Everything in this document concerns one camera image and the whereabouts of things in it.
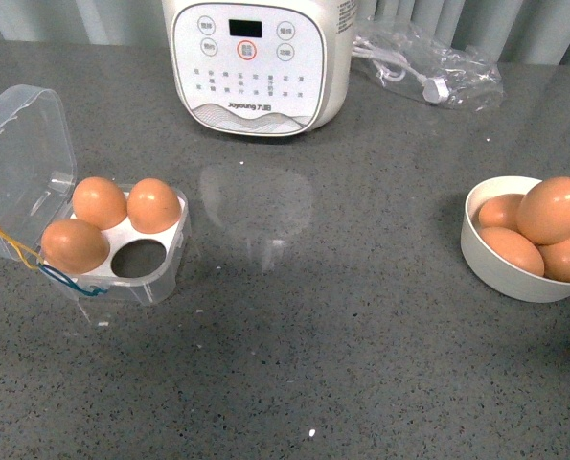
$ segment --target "white bowl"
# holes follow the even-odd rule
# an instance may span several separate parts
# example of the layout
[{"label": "white bowl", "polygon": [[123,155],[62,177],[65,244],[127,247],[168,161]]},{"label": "white bowl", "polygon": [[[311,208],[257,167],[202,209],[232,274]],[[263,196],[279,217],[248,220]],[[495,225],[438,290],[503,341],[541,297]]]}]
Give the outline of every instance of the white bowl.
[{"label": "white bowl", "polygon": [[526,194],[540,180],[531,177],[494,177],[474,187],[466,198],[461,250],[472,271],[495,290],[526,302],[555,302],[570,296],[570,283],[535,276],[507,262],[478,235],[478,211],[490,198]]}]

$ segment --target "empty egg slot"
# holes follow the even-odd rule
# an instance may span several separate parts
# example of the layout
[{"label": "empty egg slot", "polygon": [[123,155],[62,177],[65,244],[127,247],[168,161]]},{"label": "empty egg slot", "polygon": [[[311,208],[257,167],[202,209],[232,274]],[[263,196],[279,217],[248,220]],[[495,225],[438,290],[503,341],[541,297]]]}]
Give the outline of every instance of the empty egg slot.
[{"label": "empty egg slot", "polygon": [[155,271],[166,260],[165,246],[156,240],[132,241],[114,254],[110,269],[121,278],[141,278]]}]

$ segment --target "red button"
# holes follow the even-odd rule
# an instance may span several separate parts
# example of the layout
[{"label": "red button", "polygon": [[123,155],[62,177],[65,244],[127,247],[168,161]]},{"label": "red button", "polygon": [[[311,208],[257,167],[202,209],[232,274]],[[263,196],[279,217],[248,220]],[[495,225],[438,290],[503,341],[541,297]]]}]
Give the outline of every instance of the red button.
[{"label": "red button", "polygon": [[250,40],[243,40],[238,43],[238,56],[244,60],[254,59],[257,55],[257,47]]}]

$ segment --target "digital display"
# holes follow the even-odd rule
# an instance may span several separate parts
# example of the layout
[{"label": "digital display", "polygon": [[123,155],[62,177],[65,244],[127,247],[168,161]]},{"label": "digital display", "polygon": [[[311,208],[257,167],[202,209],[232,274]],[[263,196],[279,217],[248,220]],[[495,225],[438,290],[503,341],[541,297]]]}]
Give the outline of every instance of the digital display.
[{"label": "digital display", "polygon": [[239,19],[230,19],[229,35],[261,38],[262,23],[260,21],[241,21]]}]

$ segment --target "yellow string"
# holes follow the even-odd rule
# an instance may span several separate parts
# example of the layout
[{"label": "yellow string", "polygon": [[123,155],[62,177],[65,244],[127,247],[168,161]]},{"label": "yellow string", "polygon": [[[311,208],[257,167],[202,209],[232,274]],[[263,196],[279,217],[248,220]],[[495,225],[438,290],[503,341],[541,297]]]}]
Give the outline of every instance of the yellow string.
[{"label": "yellow string", "polygon": [[23,244],[22,242],[15,240],[13,237],[4,232],[4,230],[1,227],[0,227],[0,237],[6,242],[8,242],[8,244],[12,246],[12,248],[14,248],[16,254],[18,254],[18,257],[23,262],[23,264],[25,264],[27,268],[31,270],[39,269],[39,267],[36,264],[32,264],[31,262],[29,262],[27,256],[23,253],[23,251],[34,256],[41,264],[44,263],[44,259],[37,252],[33,251],[29,246]]}]

